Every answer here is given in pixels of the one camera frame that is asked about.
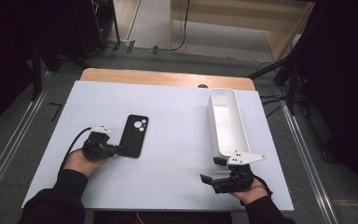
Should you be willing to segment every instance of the white tabletop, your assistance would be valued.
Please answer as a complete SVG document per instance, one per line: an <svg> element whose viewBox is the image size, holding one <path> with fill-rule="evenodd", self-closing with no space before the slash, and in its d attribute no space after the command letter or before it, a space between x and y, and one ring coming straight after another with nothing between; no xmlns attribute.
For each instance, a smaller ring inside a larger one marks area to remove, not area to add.
<svg viewBox="0 0 358 224"><path fill-rule="evenodd" d="M237 199L215 194L200 174L228 176L228 168L213 164L207 105L210 90L78 81L73 87L39 164L24 202L54 186L67 148L87 127L105 125L118 145L129 114L149 117L139 159L115 156L95 171L83 194L86 208L103 210L240 211ZM281 210L293 210L277 152L256 91L236 91L244 129L253 153L264 161L251 164L274 192ZM76 142L80 148L88 137Z"/></svg>

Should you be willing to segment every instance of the gray floor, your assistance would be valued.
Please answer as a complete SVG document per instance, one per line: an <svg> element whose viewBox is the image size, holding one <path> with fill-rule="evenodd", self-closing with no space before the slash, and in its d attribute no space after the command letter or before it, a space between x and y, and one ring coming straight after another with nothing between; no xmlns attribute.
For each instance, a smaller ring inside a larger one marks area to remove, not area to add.
<svg viewBox="0 0 358 224"><path fill-rule="evenodd" d="M132 37L136 37L138 43L141 43L141 40L147 42L154 39L141 37L139 35L141 33L139 29L134 29ZM247 55L244 59L228 56L225 51L208 49L208 46L203 48L203 52L205 53L201 53L201 55L191 51L159 52L158 55L153 55L150 50L134 49L132 53L127 53L127 49L120 48L118 51L101 52L88 59L87 63L92 67L100 68L244 77L252 74L263 60L269 61L270 57L260 57L258 53L252 55L252 52L246 52ZM0 223L15 223L19 219L21 205L29 183L59 119L59 116L53 119L58 107L52 104L65 104L74 82L80 78L81 73L82 69L75 64L62 61L61 72L52 74L46 97L0 182ZM271 81L273 77L274 73L271 72L255 81L256 90L260 95L275 95L277 93ZM25 90L0 118L0 155L30 104L31 95L32 87ZM275 109L278 104L266 105L266 114ZM296 120L310 150L312 161L333 204L338 222L358 223L358 180L356 175L346 166L332 165L323 160L321 146L316 140L312 127L299 113L298 106L296 110ZM295 206L294 212L285 214L295 219L297 223L324 223L320 207L282 109L268 117L268 125ZM247 223L246 213L234 213L233 219L236 224ZM86 223L91 223L91 221L92 212L88 212Z"/></svg>
<svg viewBox="0 0 358 224"><path fill-rule="evenodd" d="M133 8L134 11L133 2L134 0L130 2L115 0L117 7L125 5L124 8ZM128 38L122 37L121 39L134 41L134 46L139 48L152 49L158 46L160 49L166 49L169 44L170 2L140 0L140 9L138 13L135 13L135 20L133 20L133 30L123 35ZM124 22L127 18L117 18L119 30L129 29L129 24ZM184 30L183 21L173 21L172 49L181 45ZM272 61L263 31L195 22L187 23L186 42L177 52L250 62Z"/></svg>

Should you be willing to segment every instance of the black sleeve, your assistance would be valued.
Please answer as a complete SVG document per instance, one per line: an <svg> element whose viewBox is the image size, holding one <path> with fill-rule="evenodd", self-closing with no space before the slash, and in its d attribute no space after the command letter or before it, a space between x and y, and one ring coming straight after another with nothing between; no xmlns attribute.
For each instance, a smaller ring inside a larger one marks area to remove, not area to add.
<svg viewBox="0 0 358 224"><path fill-rule="evenodd" d="M19 224L83 224L85 210L81 196L88 181L85 175L77 171L61 171L52 189L40 190L24 205Z"/></svg>
<svg viewBox="0 0 358 224"><path fill-rule="evenodd" d="M295 224L295 222L284 217L270 196L257 199L246 205L250 224Z"/></svg>

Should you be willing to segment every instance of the wire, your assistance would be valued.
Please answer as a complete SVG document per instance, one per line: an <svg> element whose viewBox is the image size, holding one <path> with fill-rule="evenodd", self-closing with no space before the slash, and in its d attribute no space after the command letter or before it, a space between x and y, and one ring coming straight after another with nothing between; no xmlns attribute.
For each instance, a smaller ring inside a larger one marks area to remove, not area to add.
<svg viewBox="0 0 358 224"><path fill-rule="evenodd" d="M278 105L278 107L276 107L274 110L272 110L271 112L269 112L266 115L266 118L268 118L269 116L271 116L275 111L279 110L281 107L283 107L284 105L287 105L286 102L282 102L280 105Z"/></svg>
<svg viewBox="0 0 358 224"><path fill-rule="evenodd" d="M180 32L181 32L181 34L182 35L184 35L184 39L186 39L186 32L184 32L184 30L183 30L183 27L182 27L182 21L179 21L179 24L180 24Z"/></svg>
<svg viewBox="0 0 358 224"><path fill-rule="evenodd" d="M283 95L267 95L267 96L260 96L260 99L263 99L263 98L282 98L282 97L285 97Z"/></svg>
<svg viewBox="0 0 358 224"><path fill-rule="evenodd" d="M136 213L136 216L138 217L138 220L141 222L141 224L144 224L144 222L142 221L142 219L139 217L139 212Z"/></svg>
<svg viewBox="0 0 358 224"><path fill-rule="evenodd" d="M277 98L277 99L274 99L274 100L269 100L269 101L262 102L261 104L262 105L267 105L267 104L274 103L274 102L277 102L277 101L282 101L282 100L286 100L286 98L285 97Z"/></svg>
<svg viewBox="0 0 358 224"><path fill-rule="evenodd" d="M60 171L63 169L63 166L65 165L66 159L68 159L69 154L71 154L72 147L73 147L74 144L76 143L77 139L78 139L83 133L85 133L85 132L88 131L88 130L91 130L91 128L87 128L87 129L81 131L81 132L77 135L77 137L74 139L74 141L72 142L71 146L69 146L68 150L66 151L65 157L63 158L63 161L62 161L62 163L61 163Z"/></svg>
<svg viewBox="0 0 358 224"><path fill-rule="evenodd" d="M260 63L257 68L255 69L255 71L257 72L257 70L260 68L261 65L265 64L265 63L275 63L275 62L263 62L263 63Z"/></svg>
<svg viewBox="0 0 358 224"><path fill-rule="evenodd" d="M146 50L165 51L165 52L173 52L173 51L179 50L185 44L185 41L186 41L186 27L187 27L187 18L188 18L188 8L189 8L189 6L190 6L190 0L187 0L185 28L182 31L182 33L184 34L184 37L183 37L182 43L181 43L181 45L179 47L177 47L176 49L150 49L150 48L131 47L131 49L146 49ZM119 46L124 47L124 48L129 48L129 46L124 45L124 44L120 44ZM114 49L116 47L117 46L114 45L113 47L106 47L104 49L97 50L96 52L94 52L94 54L92 56L89 57L89 59L95 57L98 53L100 53L102 51L105 51L107 49Z"/></svg>
<svg viewBox="0 0 358 224"><path fill-rule="evenodd" d="M308 110L307 110L307 97L306 94L303 90L305 83L307 82L307 80L303 77L298 77L299 81L297 82L296 85L296 93L298 93L301 97L301 102L300 102L300 110L302 111L302 114L304 117L308 117Z"/></svg>

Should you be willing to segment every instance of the white tray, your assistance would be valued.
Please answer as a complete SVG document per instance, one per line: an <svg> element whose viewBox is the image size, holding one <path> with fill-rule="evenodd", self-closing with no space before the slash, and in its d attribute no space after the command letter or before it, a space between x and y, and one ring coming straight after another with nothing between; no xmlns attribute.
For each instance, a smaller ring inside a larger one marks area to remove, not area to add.
<svg viewBox="0 0 358 224"><path fill-rule="evenodd" d="M213 143L213 156L229 159L228 163L250 163L265 156L251 154L242 125L237 95L232 89L211 89L208 115Z"/></svg>

